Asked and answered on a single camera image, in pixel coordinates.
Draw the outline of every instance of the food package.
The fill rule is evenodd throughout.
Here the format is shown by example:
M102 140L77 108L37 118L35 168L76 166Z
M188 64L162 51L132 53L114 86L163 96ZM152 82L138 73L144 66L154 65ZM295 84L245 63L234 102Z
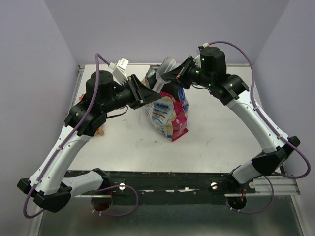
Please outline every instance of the food package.
M153 88L156 71L159 65L151 65L144 80L147 87ZM162 98L143 107L151 124L169 140L175 141L188 132L188 101L184 89L172 83L163 86L160 94Z

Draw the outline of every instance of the wall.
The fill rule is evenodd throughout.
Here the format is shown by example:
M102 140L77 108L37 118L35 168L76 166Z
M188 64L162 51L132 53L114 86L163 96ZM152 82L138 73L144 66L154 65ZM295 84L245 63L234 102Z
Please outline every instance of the wall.
M257 87L266 111L290 135L297 135L301 150L313 167L315 133L315 1L291 0L259 54L255 67ZM293 155L289 173L300 175L304 161ZM315 171L298 180L308 219L315 232Z
M233 42L255 59L288 0L45 0L75 59L178 61L210 41ZM229 63L245 63L221 46Z
M0 235L26 236L16 184L55 142L78 68L42 0L1 1L0 29Z

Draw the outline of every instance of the gray floor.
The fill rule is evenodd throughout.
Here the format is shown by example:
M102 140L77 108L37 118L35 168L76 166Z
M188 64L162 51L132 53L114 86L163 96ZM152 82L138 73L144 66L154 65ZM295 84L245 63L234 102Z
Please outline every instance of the gray floor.
M248 199L246 210L264 207L269 197ZM277 197L258 215L241 215L226 206L140 206L126 217L92 214L89 198L74 198L59 213L46 212L40 236L301 236L291 197ZM128 206L118 210L129 210Z

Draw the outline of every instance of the white table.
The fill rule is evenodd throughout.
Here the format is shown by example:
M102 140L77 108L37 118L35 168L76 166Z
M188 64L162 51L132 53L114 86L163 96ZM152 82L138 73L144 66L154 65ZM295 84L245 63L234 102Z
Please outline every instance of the white table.
M142 80L148 68L145 64L131 64L126 74L136 74ZM100 69L111 71L107 65ZM250 68L228 67L227 71L250 85ZM95 65L85 66L76 102L85 93L85 82L93 72ZM123 116L109 119L104 125L105 135L93 137L69 169L229 173L260 153L253 134L207 90L191 88L185 94L189 102L189 131L178 140L171 142L155 130L142 109L130 109ZM257 91L255 94L260 103Z

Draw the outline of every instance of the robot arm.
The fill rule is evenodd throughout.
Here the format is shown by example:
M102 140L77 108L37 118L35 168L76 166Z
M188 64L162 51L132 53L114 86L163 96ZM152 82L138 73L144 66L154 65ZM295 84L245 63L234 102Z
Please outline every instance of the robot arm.
M162 78L186 89L189 89L192 84L208 88L210 94L232 110L253 133L262 152L251 161L233 170L231 173L233 184L242 184L261 175L271 175L289 158L293 148L279 139L257 113L257 107L252 105L246 83L239 76L226 73L224 53L217 47L199 49L201 68L196 66L192 57L188 57L179 67L163 74ZM260 111L277 129L281 137L296 147L300 144L296 136L288 137L261 108Z
M85 114L93 95L95 76L96 73L93 73L86 82L86 94L82 101L70 109L65 119L65 126L43 164L30 178L21 179L18 183L18 188L26 194L33 188L31 196L42 209L57 212L67 204L71 197L97 190L103 184L106 174L99 169L78 177L64 178L64 175L80 149L106 122L108 112L127 105L137 109L161 98L158 93L144 86L135 75L131 75L123 85L120 85L113 80L110 72L100 71L96 99L89 115L59 150L45 173L42 173L55 150L60 147L64 138L73 131ZM38 177L42 174L41 180L38 181Z

